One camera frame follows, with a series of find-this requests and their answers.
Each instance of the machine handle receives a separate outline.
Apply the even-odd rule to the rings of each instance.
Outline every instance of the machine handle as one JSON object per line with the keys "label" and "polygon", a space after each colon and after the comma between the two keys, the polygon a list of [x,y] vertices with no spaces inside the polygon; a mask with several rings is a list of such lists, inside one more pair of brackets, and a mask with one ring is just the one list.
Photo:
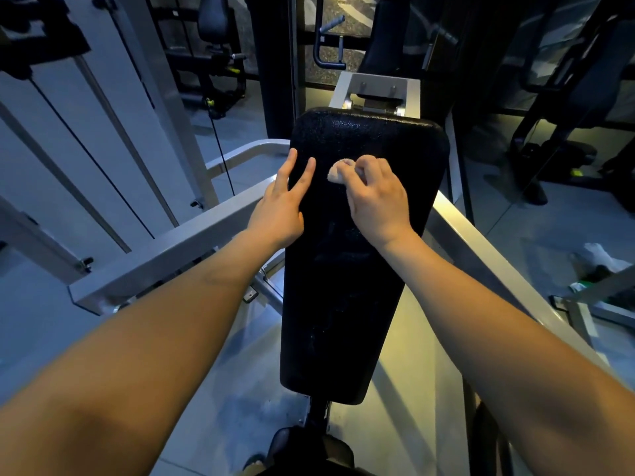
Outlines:
{"label": "machine handle", "polygon": [[339,61],[324,61],[319,57],[319,48],[322,43],[322,34],[344,22],[344,15],[341,15],[340,17],[335,18],[335,20],[331,21],[330,23],[327,23],[323,27],[324,31],[322,31],[322,12],[324,11],[324,0],[316,1],[316,40],[313,43],[313,60],[320,68],[331,70],[346,70],[346,64],[342,62],[342,56],[344,55],[344,40],[342,37],[340,37],[340,47],[338,50]]}

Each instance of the person's right hand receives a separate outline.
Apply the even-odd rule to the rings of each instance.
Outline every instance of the person's right hand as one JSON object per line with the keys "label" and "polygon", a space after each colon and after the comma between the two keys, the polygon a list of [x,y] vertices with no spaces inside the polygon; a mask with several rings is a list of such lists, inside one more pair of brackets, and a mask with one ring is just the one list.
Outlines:
{"label": "person's right hand", "polygon": [[[346,185],[346,196],[353,221],[377,250],[414,233],[408,215],[406,190],[386,159],[362,155],[355,167],[336,164]],[[355,172],[361,169],[366,184]]]}

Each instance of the person's right arm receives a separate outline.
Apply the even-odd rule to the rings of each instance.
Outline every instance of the person's right arm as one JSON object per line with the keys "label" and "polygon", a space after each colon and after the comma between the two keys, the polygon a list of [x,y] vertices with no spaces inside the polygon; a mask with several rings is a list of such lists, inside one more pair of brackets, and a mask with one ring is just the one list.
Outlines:
{"label": "person's right arm", "polygon": [[536,475],[635,472],[635,396],[438,256],[412,230],[384,159],[339,164],[351,215],[406,282],[435,335]]}

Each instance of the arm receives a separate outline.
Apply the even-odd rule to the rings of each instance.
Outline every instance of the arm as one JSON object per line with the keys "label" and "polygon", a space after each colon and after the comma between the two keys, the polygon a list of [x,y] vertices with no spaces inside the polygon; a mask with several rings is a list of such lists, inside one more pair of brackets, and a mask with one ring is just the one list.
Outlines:
{"label": "arm", "polygon": [[362,234],[406,282],[456,367],[536,475],[625,474],[635,467],[635,397],[412,230],[408,198],[384,159],[338,165]]}
{"label": "arm", "polygon": [[105,322],[0,410],[3,474],[150,472],[250,280],[304,230],[298,206],[315,160],[287,191],[296,156],[291,150],[245,231]]}

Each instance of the hand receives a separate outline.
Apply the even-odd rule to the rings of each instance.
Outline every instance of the hand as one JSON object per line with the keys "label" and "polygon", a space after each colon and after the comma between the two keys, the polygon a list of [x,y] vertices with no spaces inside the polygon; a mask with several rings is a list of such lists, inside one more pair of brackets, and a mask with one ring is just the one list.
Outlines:
{"label": "hand", "polygon": [[[343,162],[336,167],[346,185],[353,221],[373,247],[380,251],[394,240],[414,233],[406,190],[386,159],[362,155],[355,167]],[[356,168],[363,170],[366,184]]]}
{"label": "hand", "polygon": [[316,160],[313,157],[309,159],[304,173],[289,190],[289,174],[297,157],[297,150],[289,150],[289,156],[277,172],[275,182],[270,183],[265,190],[265,195],[253,209],[247,226],[247,230],[252,231],[258,239],[271,244],[274,251],[288,247],[304,232],[304,218],[299,207],[311,185]]}

